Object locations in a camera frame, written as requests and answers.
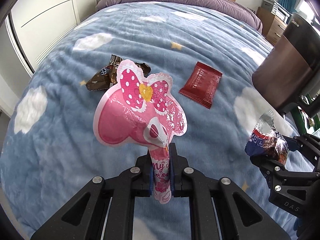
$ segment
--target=red snack package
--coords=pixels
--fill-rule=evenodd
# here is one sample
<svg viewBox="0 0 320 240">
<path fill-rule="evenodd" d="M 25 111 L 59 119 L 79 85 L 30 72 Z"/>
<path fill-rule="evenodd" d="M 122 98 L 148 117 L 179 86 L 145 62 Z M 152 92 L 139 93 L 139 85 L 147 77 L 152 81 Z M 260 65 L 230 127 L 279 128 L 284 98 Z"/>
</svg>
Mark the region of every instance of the red snack package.
<svg viewBox="0 0 320 240">
<path fill-rule="evenodd" d="M 220 71 L 198 61 L 179 93 L 210 109 L 221 76 Z"/>
</svg>

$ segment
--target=triangular cutout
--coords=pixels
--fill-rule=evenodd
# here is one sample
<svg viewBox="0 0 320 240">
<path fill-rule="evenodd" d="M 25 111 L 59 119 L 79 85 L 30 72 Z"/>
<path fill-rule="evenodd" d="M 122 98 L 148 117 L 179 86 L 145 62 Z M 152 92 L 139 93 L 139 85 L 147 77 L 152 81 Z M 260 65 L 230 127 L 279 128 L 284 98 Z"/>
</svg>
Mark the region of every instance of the triangular cutout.
<svg viewBox="0 0 320 240">
<path fill-rule="evenodd" d="M 253 224 L 262 221 L 260 214 L 254 210 L 254 208 L 247 203 L 238 193 L 233 193 L 233 199 L 237 205 L 242 223 L 245 227 L 249 227 Z"/>
<path fill-rule="evenodd" d="M 87 192 L 84 196 L 78 200 L 73 207 L 71 207 L 67 213 L 61 218 L 62 221 L 67 222 L 71 225 L 78 226 L 81 222 L 87 203 L 90 199 L 90 193 Z"/>
</svg>

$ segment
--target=pink candy package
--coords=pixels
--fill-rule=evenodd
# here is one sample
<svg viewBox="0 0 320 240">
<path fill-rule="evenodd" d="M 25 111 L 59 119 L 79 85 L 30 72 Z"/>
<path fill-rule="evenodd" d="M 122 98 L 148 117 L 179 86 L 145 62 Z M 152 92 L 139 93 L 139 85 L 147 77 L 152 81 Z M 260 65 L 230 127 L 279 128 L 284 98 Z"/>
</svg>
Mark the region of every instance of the pink candy package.
<svg viewBox="0 0 320 240">
<path fill-rule="evenodd" d="M 117 70 L 117 84 L 101 98 L 93 119 L 98 141 L 117 147 L 136 143 L 148 147 L 154 170 L 154 196 L 161 204 L 171 198 L 169 149 L 173 135 L 187 130 L 183 109 L 171 95 L 172 77 L 143 76 L 131 60 Z"/>
</svg>

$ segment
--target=yellow star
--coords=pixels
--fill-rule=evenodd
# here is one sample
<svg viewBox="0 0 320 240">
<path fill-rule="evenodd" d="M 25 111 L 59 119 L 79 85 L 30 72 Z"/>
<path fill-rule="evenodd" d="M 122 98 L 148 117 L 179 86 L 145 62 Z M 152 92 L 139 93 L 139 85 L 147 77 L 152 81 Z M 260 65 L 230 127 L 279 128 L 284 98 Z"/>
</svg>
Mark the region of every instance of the yellow star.
<svg viewBox="0 0 320 240">
<path fill-rule="evenodd" d="M 249 188 L 249 186 L 248 186 L 247 182 L 246 182 L 246 181 L 244 181 L 244 183 L 243 183 L 243 185 L 242 185 L 241 189 L 245 192 L 248 188 Z"/>
<path fill-rule="evenodd" d="M 181 50 L 182 49 L 182 45 L 181 44 L 179 44 L 179 43 L 176 43 L 176 42 L 171 42 L 171 48 L 172 49 L 178 49 L 178 50 Z"/>
</svg>

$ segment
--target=metal screw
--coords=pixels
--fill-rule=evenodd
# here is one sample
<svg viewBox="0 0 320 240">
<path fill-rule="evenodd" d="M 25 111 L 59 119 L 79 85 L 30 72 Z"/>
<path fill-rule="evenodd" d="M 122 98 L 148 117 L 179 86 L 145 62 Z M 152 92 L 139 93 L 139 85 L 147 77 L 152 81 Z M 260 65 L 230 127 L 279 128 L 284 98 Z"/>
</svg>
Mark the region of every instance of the metal screw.
<svg viewBox="0 0 320 240">
<path fill-rule="evenodd" d="M 96 184 L 100 183 L 101 181 L 102 181 L 102 178 L 100 176 L 94 177 L 92 179 L 92 182 Z"/>
<path fill-rule="evenodd" d="M 193 168 L 190 168 L 190 167 L 186 167 L 184 168 L 184 172 L 186 174 L 192 174 L 194 172 L 194 169 Z"/>
<path fill-rule="evenodd" d="M 280 190 L 281 190 L 281 186 L 280 185 L 275 186 L 275 191 L 280 191 Z"/>
<path fill-rule="evenodd" d="M 224 185 L 229 185 L 231 183 L 231 180 L 229 178 L 222 178 L 221 182 Z"/>
<path fill-rule="evenodd" d="M 131 173 L 139 173 L 140 172 L 140 168 L 139 167 L 132 167 L 130 169 Z"/>
</svg>

